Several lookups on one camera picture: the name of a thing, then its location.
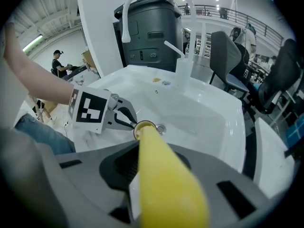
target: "yellow tube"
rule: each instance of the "yellow tube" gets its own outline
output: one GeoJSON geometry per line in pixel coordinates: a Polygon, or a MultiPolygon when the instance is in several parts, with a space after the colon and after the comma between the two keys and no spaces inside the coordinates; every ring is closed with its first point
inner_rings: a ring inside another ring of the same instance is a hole
{"type": "Polygon", "coordinates": [[[144,228],[206,228],[207,198],[196,177],[156,129],[141,129],[139,182],[144,228]]]}

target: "white sink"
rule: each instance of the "white sink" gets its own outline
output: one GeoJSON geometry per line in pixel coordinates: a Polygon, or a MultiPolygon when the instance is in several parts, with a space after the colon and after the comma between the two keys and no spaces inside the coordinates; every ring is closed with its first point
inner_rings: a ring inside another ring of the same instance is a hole
{"type": "MultiPolygon", "coordinates": [[[[162,137],[167,143],[211,154],[241,172],[245,158],[241,101],[193,78],[185,93],[181,94],[172,86],[174,76],[172,72],[155,68],[128,66],[90,86],[109,89],[130,101],[138,121],[149,120],[164,125],[166,133],[162,137]],[[164,85],[164,80],[171,85],[164,85]]],[[[74,128],[77,152],[131,140],[134,140],[132,131],[106,129],[95,134],[74,128]]]]}

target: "faucet handle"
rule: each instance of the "faucet handle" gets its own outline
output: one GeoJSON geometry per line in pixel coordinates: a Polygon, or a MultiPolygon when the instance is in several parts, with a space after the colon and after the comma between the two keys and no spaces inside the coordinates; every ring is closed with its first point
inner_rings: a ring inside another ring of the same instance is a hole
{"type": "Polygon", "coordinates": [[[178,54],[180,54],[181,58],[185,58],[185,54],[183,54],[179,49],[177,49],[174,45],[172,45],[170,42],[165,41],[164,44],[168,47],[170,47],[173,51],[176,51],[178,54]]]}

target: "chair seat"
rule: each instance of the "chair seat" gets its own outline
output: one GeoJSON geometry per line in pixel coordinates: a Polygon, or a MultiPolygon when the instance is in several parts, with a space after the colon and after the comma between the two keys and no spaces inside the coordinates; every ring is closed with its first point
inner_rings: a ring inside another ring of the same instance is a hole
{"type": "Polygon", "coordinates": [[[237,89],[239,91],[249,92],[248,88],[239,79],[237,79],[232,74],[227,74],[225,83],[228,84],[229,86],[231,86],[232,88],[237,89]]]}

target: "white faucet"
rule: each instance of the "white faucet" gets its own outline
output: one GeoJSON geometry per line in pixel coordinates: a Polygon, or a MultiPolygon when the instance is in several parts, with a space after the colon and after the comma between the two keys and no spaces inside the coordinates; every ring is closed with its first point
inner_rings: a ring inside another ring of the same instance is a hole
{"type": "MultiPolygon", "coordinates": [[[[132,0],[127,0],[127,2],[123,6],[123,35],[122,42],[129,43],[131,41],[129,29],[128,29],[128,9],[132,0]]],[[[165,45],[169,46],[177,53],[181,55],[181,58],[177,59],[176,62],[176,79],[173,85],[175,85],[178,90],[183,93],[185,91],[187,82],[190,78],[192,68],[193,68],[193,55],[194,55],[194,44],[196,38],[196,10],[192,0],[186,0],[188,5],[190,6],[191,11],[191,35],[190,35],[190,46],[189,46],[189,56],[185,58],[185,55],[170,44],[168,41],[165,41],[165,45]]]]}

